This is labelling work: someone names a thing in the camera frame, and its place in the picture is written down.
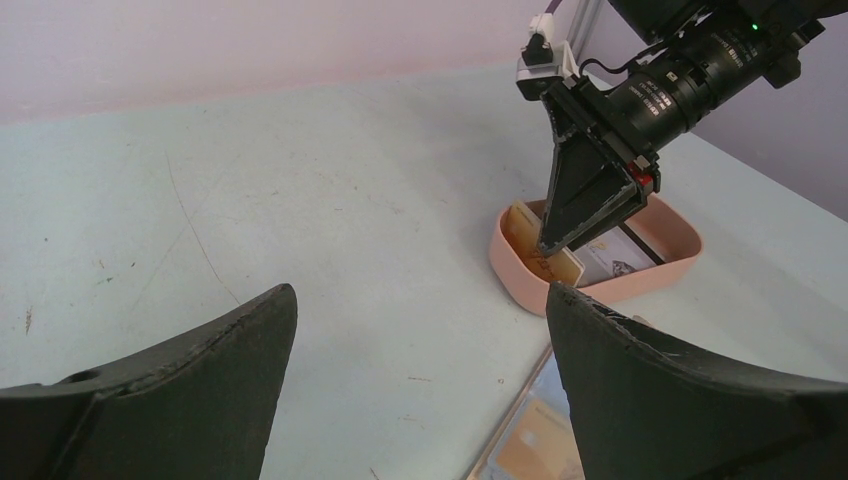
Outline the gold VIP card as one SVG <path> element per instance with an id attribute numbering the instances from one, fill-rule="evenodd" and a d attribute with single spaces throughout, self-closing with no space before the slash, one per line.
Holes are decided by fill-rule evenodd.
<path id="1" fill-rule="evenodd" d="M 584 479 L 570 420 L 531 398 L 510 421 L 487 461 L 489 479 Z"/>

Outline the pink oval card tray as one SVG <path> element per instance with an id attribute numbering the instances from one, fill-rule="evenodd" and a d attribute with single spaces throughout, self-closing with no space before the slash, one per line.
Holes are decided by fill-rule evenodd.
<path id="1" fill-rule="evenodd" d="M 489 246 L 490 264 L 512 299 L 526 311 L 545 315 L 549 281 L 537 276 L 508 242 L 509 211 L 495 223 Z M 584 266 L 577 288 L 611 304 L 668 287 L 679 281 L 703 251 L 695 228 L 657 196 L 616 227 L 579 248 Z"/>

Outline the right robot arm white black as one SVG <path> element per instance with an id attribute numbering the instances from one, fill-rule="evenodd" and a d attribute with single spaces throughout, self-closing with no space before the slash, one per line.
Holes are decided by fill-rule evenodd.
<path id="1" fill-rule="evenodd" d="M 796 80 L 800 50 L 844 14 L 843 1 L 617 1 L 645 48 L 602 90 L 567 73 L 536 17 L 517 84 L 547 111 L 554 143 L 537 240 L 552 256 L 621 225 L 661 189 L 659 151 L 758 79 Z"/>

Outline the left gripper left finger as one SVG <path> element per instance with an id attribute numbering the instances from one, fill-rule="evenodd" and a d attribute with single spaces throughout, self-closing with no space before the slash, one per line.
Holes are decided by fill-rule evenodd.
<path id="1" fill-rule="evenodd" d="M 295 339 L 281 284 L 52 385 L 1 392 L 5 479 L 256 479 Z"/>

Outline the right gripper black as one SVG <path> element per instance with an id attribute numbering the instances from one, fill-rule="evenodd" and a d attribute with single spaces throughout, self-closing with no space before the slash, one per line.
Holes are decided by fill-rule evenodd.
<path id="1" fill-rule="evenodd" d="M 572 76 L 540 96 L 554 163 L 539 246 L 576 250 L 620 225 L 660 191 L 658 154 L 645 135 L 591 81 Z"/>

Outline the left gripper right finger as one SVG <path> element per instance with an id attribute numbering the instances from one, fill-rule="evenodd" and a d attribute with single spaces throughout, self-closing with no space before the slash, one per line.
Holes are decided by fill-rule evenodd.
<path id="1" fill-rule="evenodd" d="M 843 479 L 847 387 L 741 362 L 550 286 L 546 316 L 589 479 Z"/>

